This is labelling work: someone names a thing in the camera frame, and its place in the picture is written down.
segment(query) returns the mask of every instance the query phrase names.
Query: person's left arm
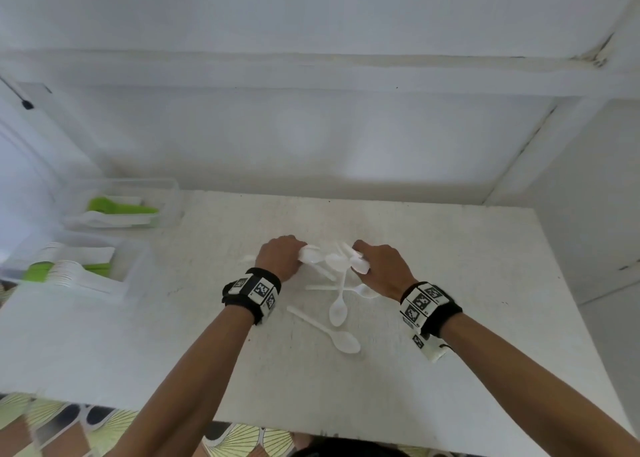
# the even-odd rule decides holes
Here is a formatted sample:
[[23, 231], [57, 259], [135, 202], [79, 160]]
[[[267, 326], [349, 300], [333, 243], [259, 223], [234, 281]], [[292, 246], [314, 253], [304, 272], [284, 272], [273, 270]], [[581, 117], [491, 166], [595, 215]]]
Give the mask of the person's left arm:
[[[255, 266], [289, 280], [305, 243], [281, 236], [262, 245]], [[193, 343], [113, 448], [113, 457], [191, 457], [213, 420], [253, 313], [228, 305]]]

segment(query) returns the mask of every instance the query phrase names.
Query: tabletop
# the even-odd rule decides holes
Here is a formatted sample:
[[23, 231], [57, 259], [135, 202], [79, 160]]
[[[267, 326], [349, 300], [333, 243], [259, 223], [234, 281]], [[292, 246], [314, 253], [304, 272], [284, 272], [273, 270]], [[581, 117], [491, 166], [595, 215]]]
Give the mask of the tabletop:
[[[222, 309], [221, 288], [262, 243], [361, 238], [400, 251], [420, 280], [590, 398], [628, 420], [533, 210], [187, 192], [177, 227], [136, 230], [160, 267], [145, 296], [116, 306], [23, 285], [0, 310], [0, 392], [139, 410]], [[331, 292], [308, 267], [283, 287], [238, 358], [216, 420], [491, 457], [545, 455], [449, 352], [427, 361], [397, 303], [345, 292], [343, 326], [362, 345], [339, 353], [288, 313], [328, 324]]]

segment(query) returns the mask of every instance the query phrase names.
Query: hand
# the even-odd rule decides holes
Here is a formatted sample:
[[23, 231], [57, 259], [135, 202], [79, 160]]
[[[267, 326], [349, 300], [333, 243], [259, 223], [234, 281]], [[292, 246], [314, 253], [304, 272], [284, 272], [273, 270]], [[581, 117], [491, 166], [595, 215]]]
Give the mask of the hand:
[[296, 274], [301, 262], [298, 261], [300, 248], [307, 243], [293, 235], [280, 236], [269, 240], [260, 248], [255, 266], [269, 270], [273, 275], [286, 282]]
[[371, 265], [368, 273], [356, 275], [380, 295], [400, 302], [404, 291], [418, 282], [400, 253], [388, 244], [372, 246], [359, 239], [353, 249], [362, 253]]

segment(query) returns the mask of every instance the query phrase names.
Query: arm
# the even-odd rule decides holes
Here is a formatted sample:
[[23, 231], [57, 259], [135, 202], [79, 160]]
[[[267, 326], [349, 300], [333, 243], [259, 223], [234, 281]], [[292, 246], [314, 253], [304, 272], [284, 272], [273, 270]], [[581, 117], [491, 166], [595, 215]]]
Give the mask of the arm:
[[[255, 266], [289, 280], [305, 245], [292, 235], [262, 245]], [[191, 457], [227, 389], [252, 313], [225, 307], [164, 379], [109, 455]]]
[[[400, 302], [417, 282], [390, 246], [358, 240], [353, 248], [371, 264], [369, 273], [358, 276], [381, 295]], [[471, 317], [452, 316], [439, 336], [549, 455], [640, 455], [640, 442], [596, 405]]]

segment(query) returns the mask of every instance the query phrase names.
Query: clear plastic container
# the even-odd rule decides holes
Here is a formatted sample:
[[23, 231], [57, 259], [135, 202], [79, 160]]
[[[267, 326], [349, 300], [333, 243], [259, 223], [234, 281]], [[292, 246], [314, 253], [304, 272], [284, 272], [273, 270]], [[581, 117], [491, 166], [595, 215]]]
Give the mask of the clear plastic container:
[[[141, 199], [143, 206], [157, 208], [144, 215], [103, 215], [87, 211], [95, 197], [127, 203], [122, 197]], [[56, 195], [56, 208], [63, 227], [69, 230], [163, 228], [175, 226], [182, 216], [182, 193], [172, 178], [75, 179]]]
[[[23, 277], [29, 266], [36, 261], [38, 253], [49, 243], [63, 243], [71, 247], [113, 247], [115, 252], [110, 260], [109, 288], [97, 291], [71, 283], [67, 286], [45, 282], [29, 282]], [[122, 303], [127, 298], [144, 294], [156, 276], [157, 269], [148, 242], [115, 236], [72, 232], [51, 227], [39, 230], [25, 239], [0, 267], [0, 279], [14, 283], [37, 283], [47, 290], [67, 294], [80, 294], [103, 299], [110, 303]]]

